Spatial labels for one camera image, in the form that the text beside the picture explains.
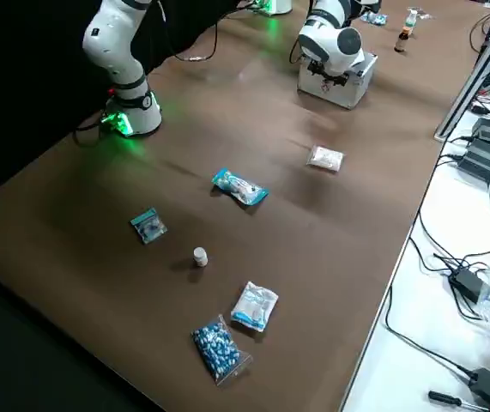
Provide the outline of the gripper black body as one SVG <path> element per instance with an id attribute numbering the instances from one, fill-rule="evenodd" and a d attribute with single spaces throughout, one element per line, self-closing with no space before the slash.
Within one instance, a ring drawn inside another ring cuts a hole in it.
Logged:
<path id="1" fill-rule="evenodd" d="M 318 62 L 310 59 L 309 63 L 306 65 L 308 72 L 321 82 L 327 82 L 332 86 L 342 86 L 344 87 L 349 80 L 349 74 L 342 73 L 339 75 L 331 75 L 326 69 L 322 62 Z"/>

